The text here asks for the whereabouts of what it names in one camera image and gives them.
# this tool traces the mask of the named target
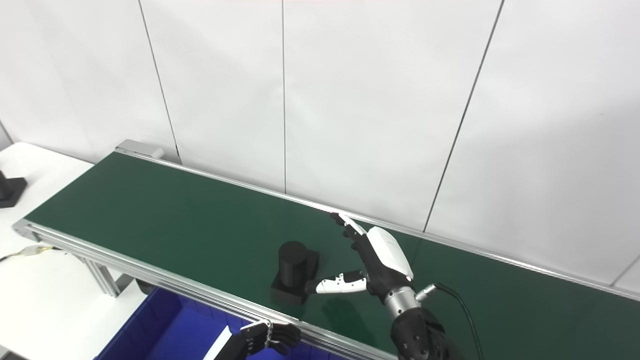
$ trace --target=green conveyor belt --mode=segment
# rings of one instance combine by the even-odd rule
[[[303,306],[271,298],[278,248],[285,241],[320,252],[317,277],[363,267],[342,229],[320,210],[113,153],[26,218],[395,352],[387,312],[366,293],[316,295]],[[418,286],[438,281],[460,293],[487,360],[640,359],[640,302],[391,233],[410,259]],[[467,359],[475,359],[458,303],[436,293],[424,305]]]

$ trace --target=robotic arm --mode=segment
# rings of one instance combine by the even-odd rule
[[[344,226],[344,236],[353,240],[367,270],[346,272],[335,278],[309,281],[307,293],[352,293],[367,290],[378,297],[392,319],[391,339],[399,360],[462,360],[444,334],[444,327],[420,302],[433,290],[416,295],[413,271],[397,240],[386,230],[372,227],[365,231],[344,214],[331,217]]]

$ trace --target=black cylinder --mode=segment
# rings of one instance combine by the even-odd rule
[[[307,281],[307,247],[298,241],[288,241],[278,251],[280,261],[280,281],[295,288]]]
[[[11,195],[13,195],[13,189],[0,171],[0,200],[9,199]]]

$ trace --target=blue bin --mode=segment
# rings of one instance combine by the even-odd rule
[[[222,330],[248,322],[211,306],[156,288],[95,360],[202,360]],[[343,360],[305,343],[288,356],[265,349],[249,360]]]

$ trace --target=white tabletop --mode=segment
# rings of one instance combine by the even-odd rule
[[[0,209],[0,256],[34,245],[11,226],[92,165],[27,143],[0,151],[6,177],[25,177],[14,208]],[[145,295],[133,282],[104,295],[75,256],[45,251],[0,263],[0,345],[29,360],[93,359]]]

